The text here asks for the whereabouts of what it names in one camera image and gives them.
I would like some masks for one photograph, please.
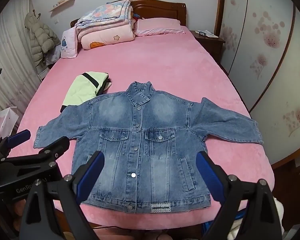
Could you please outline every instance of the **wooden headboard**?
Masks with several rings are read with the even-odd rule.
[[[176,2],[165,2],[159,0],[129,0],[133,7],[133,12],[141,17],[147,18],[172,18],[180,21],[182,26],[186,26],[186,4]],[[79,19],[70,23],[74,27]]]

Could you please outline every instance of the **bed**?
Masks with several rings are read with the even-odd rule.
[[[186,25],[186,5],[183,3],[131,0],[131,4],[134,12],[141,17],[175,18],[180,20],[181,25]],[[130,42],[81,49],[76,58],[58,60],[32,98],[18,129],[29,129],[30,140],[14,148],[10,156],[38,152],[38,149],[33,149],[38,127],[60,114],[63,99],[74,78],[86,71],[109,73],[112,86],[107,93],[126,90],[133,81],[151,81],[156,90],[196,102],[207,97],[223,108],[249,116],[228,77],[190,31],[186,27],[183,30],[185,34],[136,37]],[[210,158],[227,174],[252,182],[264,178],[273,189],[274,175],[261,145],[230,143],[214,137],[209,137],[206,144]],[[71,172],[74,146],[75,141],[72,140],[69,150],[57,161],[63,175]],[[61,210],[59,202],[55,202],[55,206]],[[245,206],[246,202],[242,202],[240,209]],[[220,205],[212,199],[208,208],[160,214],[128,214],[84,204],[81,208],[88,221],[98,225],[163,229],[213,220]]]

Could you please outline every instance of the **curtain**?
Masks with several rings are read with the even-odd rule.
[[[10,0],[0,14],[0,111],[16,106],[17,126],[41,83],[24,25],[29,4],[30,0]]]

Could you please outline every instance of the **puffer jacket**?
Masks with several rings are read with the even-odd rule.
[[[32,12],[26,15],[25,27],[30,31],[31,54],[36,67],[42,62],[43,54],[61,43],[53,30],[40,22]]]

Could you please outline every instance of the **gift bag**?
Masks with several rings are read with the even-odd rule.
[[[11,135],[18,118],[16,106],[9,107],[0,112],[0,137],[4,138]]]

